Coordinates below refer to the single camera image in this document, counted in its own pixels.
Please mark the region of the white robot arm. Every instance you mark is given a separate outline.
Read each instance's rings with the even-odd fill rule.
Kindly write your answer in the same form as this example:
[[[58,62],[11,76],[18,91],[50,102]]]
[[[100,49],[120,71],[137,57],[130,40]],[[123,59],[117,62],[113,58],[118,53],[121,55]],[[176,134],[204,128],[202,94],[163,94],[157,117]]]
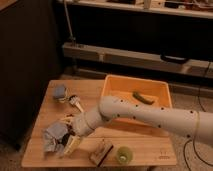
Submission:
[[[116,96],[104,96],[91,110],[74,116],[71,130],[87,137],[117,118],[141,121],[213,147],[213,113],[133,104]]]

